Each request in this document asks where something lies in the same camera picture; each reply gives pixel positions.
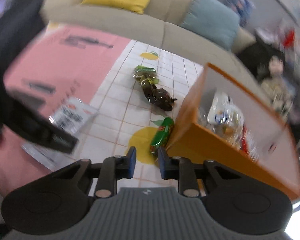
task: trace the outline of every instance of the sofa seat cushion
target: sofa seat cushion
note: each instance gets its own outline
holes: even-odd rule
[[[160,48],[164,22],[148,15],[106,6],[76,5],[50,9],[51,21],[81,25]]]
[[[218,66],[247,87],[266,104],[270,104],[268,97],[260,88],[257,81],[234,54],[223,50],[211,41],[191,31],[171,23],[165,23],[164,31],[162,49],[201,65],[210,62]]]

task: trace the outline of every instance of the sofa backrest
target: sofa backrest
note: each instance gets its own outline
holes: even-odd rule
[[[180,25],[189,11],[192,0],[150,0],[144,14],[164,22]],[[247,46],[255,43],[255,37],[248,31],[239,28],[231,51],[238,53]]]

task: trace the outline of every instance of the lemon print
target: lemon print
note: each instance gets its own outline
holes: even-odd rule
[[[150,153],[150,143],[158,128],[145,127],[136,131],[130,138],[128,149],[134,146],[137,149],[137,160],[145,164],[154,164],[156,158]]]
[[[143,57],[143,58],[149,59],[149,60],[157,60],[159,58],[159,55],[157,53],[155,53],[154,51],[151,51],[151,52],[141,53],[140,57]]]

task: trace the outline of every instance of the silver plastic package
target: silver plastic package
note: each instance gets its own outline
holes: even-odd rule
[[[57,127],[76,136],[97,114],[98,110],[94,107],[84,104],[78,98],[69,98],[53,115],[49,116],[49,120]],[[30,142],[24,143],[22,148],[51,171],[59,170],[75,161],[76,148],[71,154],[64,154]]]

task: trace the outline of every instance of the sofa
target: sofa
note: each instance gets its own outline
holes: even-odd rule
[[[254,77],[234,54],[256,42],[239,28],[231,51],[179,27],[192,0],[150,0],[144,14],[96,5],[81,5],[83,0],[45,0],[43,14],[48,20],[99,29],[167,50],[201,65],[213,63],[236,78],[269,104]]]

